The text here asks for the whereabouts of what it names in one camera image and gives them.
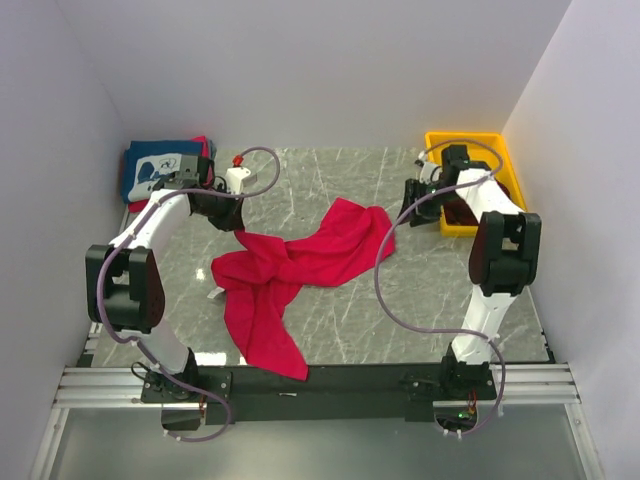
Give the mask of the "bright red t-shirt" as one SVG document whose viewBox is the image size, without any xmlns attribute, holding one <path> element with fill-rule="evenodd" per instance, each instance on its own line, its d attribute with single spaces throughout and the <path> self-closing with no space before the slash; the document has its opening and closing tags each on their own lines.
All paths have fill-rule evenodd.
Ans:
<svg viewBox="0 0 640 480">
<path fill-rule="evenodd" d="M 336 199 L 318 230 L 302 239 L 238 230 L 240 251 L 212 261 L 216 285 L 226 293 L 224 322 L 246 362 L 305 381 L 309 367 L 284 326 L 286 307 L 304 286 L 338 287 L 389 257 L 395 240 L 381 245 L 391 220 L 379 206 Z"/>
</svg>

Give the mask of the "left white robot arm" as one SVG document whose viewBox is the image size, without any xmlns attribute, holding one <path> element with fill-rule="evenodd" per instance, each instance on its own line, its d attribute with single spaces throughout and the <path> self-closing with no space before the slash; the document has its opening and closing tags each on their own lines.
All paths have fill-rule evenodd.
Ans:
<svg viewBox="0 0 640 480">
<path fill-rule="evenodd" d="M 172 154 L 168 169 L 140 168 L 150 198 L 127 230 L 107 245 L 91 246 L 85 256 L 90 318 L 105 326 L 119 344 L 138 347 L 148 360 L 144 381 L 179 402 L 200 388 L 193 351 L 164 318 L 165 292 L 156 256 L 181 223 L 193 214 L 217 229 L 242 228 L 242 194 L 254 182 L 240 158 L 218 176 L 213 160 Z"/>
</svg>

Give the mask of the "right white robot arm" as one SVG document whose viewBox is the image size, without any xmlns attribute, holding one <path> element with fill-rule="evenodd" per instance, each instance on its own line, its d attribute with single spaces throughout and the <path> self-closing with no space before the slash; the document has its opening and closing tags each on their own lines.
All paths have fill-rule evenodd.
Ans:
<svg viewBox="0 0 640 480">
<path fill-rule="evenodd" d="M 441 362 L 439 387 L 460 399 L 490 381 L 489 363 L 508 309 L 536 277 L 542 222 L 517 206 L 495 179 L 504 166 L 494 148 L 477 140 L 445 140 L 438 177 L 405 182 L 401 224 L 419 226 L 440 218 L 441 208 L 458 198 L 478 226 L 468 260 L 473 284 L 462 327 Z"/>
</svg>

